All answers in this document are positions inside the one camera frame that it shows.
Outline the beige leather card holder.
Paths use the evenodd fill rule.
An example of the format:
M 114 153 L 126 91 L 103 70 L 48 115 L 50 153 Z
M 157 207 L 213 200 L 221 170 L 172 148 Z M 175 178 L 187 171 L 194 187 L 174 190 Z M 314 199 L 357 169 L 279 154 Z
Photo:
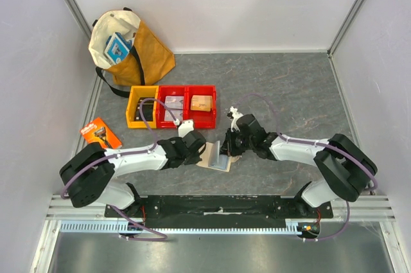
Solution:
M 221 172 L 229 172 L 231 164 L 237 162 L 240 156 L 231 157 L 220 153 L 220 141 L 215 143 L 205 143 L 205 150 L 200 154 L 201 161 L 196 163 L 197 166 L 218 170 Z

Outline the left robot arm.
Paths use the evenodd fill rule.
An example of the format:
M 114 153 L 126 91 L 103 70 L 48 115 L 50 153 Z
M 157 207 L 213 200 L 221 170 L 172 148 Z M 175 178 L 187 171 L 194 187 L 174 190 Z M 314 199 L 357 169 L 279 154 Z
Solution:
M 196 164 L 205 148 L 206 139 L 197 130 L 140 148 L 106 149 L 90 143 L 60 169 L 61 197 L 75 208 L 99 203 L 136 216 L 141 211 L 141 197 L 133 184 L 120 183 L 118 177 Z

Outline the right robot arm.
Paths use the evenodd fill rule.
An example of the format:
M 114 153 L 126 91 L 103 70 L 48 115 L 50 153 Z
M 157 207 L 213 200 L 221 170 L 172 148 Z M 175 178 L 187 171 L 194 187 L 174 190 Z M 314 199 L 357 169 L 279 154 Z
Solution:
M 355 202 L 370 183 L 376 182 L 376 165 L 343 134 L 330 139 L 301 139 L 267 132 L 254 115 L 236 109 L 227 116 L 231 125 L 221 154 L 237 157 L 251 150 L 261 159 L 303 163 L 319 170 L 321 180 L 305 184 L 293 198 L 295 212 L 301 217 L 311 216 L 318 207 L 337 198 Z

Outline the lower silver card stack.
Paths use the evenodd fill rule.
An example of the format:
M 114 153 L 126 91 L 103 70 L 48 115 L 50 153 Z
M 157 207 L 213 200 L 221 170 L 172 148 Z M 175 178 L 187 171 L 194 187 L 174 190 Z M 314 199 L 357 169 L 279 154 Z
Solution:
M 164 121 L 165 122 L 174 122 L 175 119 L 182 121 L 183 120 L 184 111 L 183 110 L 166 110 L 164 113 Z

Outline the black cards in yellow bin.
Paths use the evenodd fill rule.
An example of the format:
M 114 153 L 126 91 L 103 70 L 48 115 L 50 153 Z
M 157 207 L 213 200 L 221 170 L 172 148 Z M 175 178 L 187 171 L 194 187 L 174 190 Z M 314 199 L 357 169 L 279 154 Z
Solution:
M 154 109 L 154 101 L 153 100 L 148 100 L 144 102 L 143 104 L 142 101 L 145 100 L 146 97 L 140 97 L 137 102 L 137 107 L 134 115 L 134 119 L 136 121 L 143 121 L 141 117 L 141 112 L 143 113 L 143 117 L 147 121 L 153 121 L 153 109 Z

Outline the red right plastic bin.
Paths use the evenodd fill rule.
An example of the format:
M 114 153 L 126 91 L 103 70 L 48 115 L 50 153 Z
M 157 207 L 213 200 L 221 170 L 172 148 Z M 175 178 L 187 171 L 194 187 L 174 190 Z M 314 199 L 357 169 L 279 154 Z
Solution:
M 210 96 L 211 110 L 192 110 L 194 96 Z M 184 91 L 184 119 L 192 119 L 195 128 L 214 129 L 216 126 L 216 87 L 214 85 L 187 85 Z

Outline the red plastic bin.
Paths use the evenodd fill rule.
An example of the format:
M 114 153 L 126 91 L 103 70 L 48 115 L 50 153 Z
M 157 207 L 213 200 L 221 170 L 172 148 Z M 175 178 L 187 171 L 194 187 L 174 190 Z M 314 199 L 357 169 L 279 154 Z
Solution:
M 211 110 L 192 110 L 194 96 L 210 96 Z M 192 119 L 195 128 L 214 129 L 216 126 L 216 87 L 214 85 L 187 85 L 184 91 L 184 119 Z
M 161 102 L 165 101 L 166 96 L 185 96 L 186 88 L 182 85 L 160 85 L 159 86 L 159 93 L 157 99 Z M 156 109 L 156 120 L 157 120 L 157 128 L 175 128 L 174 122 L 165 122 L 164 121 L 164 113 L 166 109 L 161 103 L 157 104 Z

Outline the red middle plastic bin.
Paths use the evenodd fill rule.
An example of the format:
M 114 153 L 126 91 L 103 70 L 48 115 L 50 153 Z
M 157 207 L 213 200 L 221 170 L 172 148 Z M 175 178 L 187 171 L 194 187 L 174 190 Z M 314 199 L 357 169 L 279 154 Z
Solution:
M 182 85 L 160 85 L 159 86 L 159 93 L 157 99 L 161 102 L 165 101 L 166 96 L 185 96 L 186 88 Z M 174 122 L 165 122 L 164 121 L 164 113 L 166 109 L 161 103 L 157 104 L 156 109 L 156 120 L 157 120 L 157 128 L 175 128 Z

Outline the yellow plastic bin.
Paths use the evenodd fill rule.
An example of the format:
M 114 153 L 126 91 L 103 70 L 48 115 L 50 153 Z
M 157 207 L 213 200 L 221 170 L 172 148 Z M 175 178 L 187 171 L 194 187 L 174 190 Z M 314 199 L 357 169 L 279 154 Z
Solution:
M 136 121 L 134 119 L 137 102 L 140 97 L 146 98 L 157 98 L 159 93 L 159 86 L 152 85 L 152 86 L 132 86 L 130 90 L 130 96 L 128 99 L 128 105 L 126 109 L 126 120 L 127 126 L 131 129 L 142 129 L 147 128 L 144 121 Z M 154 109 L 153 109 L 153 121 L 147 121 L 150 128 L 157 128 L 157 120 L 155 117 L 157 109 L 157 102 L 154 101 Z

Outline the orange razor box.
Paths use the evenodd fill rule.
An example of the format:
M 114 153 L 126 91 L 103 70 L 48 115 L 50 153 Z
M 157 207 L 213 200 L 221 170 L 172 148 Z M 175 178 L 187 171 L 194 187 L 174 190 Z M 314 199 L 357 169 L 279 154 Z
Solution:
M 120 149 L 123 146 L 101 118 L 90 121 L 80 130 L 80 133 L 88 144 L 99 143 L 102 148 L 110 149 Z

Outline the mustard and white tote bag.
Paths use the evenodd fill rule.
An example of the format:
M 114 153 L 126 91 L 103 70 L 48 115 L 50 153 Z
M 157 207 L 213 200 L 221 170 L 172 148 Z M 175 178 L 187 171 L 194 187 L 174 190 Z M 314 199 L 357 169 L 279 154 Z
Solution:
M 127 57 L 116 65 L 106 58 L 104 51 L 110 35 L 120 32 L 125 39 L 133 39 Z M 112 76 L 110 90 L 117 96 L 129 97 L 119 86 L 153 85 L 175 67 L 175 55 L 147 24 L 131 9 L 110 10 L 92 24 L 89 53 L 96 65 L 96 74 L 107 82 Z

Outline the blue razor box in bag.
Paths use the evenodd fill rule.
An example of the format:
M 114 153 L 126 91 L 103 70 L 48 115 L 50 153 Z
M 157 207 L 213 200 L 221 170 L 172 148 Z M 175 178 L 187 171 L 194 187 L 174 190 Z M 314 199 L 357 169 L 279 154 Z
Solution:
M 129 54 L 133 39 L 125 39 L 120 32 L 115 32 L 106 41 L 104 54 L 112 65 L 123 61 Z

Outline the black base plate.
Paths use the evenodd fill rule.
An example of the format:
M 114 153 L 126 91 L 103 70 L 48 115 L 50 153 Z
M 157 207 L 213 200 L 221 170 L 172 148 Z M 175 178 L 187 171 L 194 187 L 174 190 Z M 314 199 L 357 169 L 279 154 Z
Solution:
M 157 229 L 283 228 L 287 219 L 331 219 L 331 203 L 312 208 L 274 195 L 148 195 L 125 210 Z

